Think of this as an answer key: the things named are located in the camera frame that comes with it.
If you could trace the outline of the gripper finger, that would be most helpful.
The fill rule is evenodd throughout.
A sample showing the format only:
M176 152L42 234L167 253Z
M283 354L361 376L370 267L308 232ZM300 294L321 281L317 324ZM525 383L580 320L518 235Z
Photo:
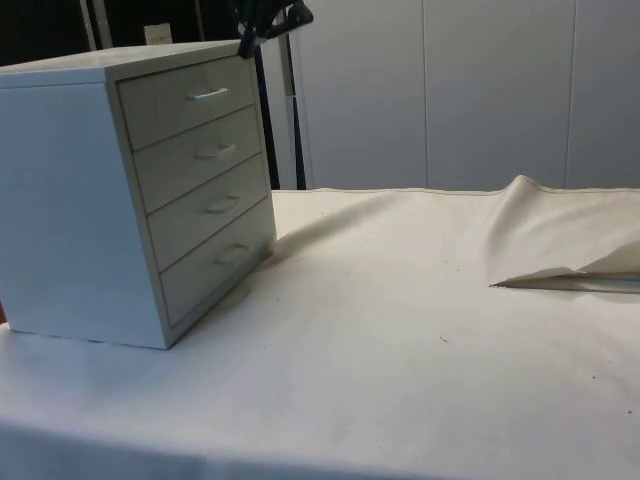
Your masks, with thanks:
M314 21L314 14L303 0L280 1L283 27L301 27Z
M254 56L257 48L285 32L283 23L276 18L286 9L280 0L237 0L232 2L232 13L240 36L238 55L242 58Z

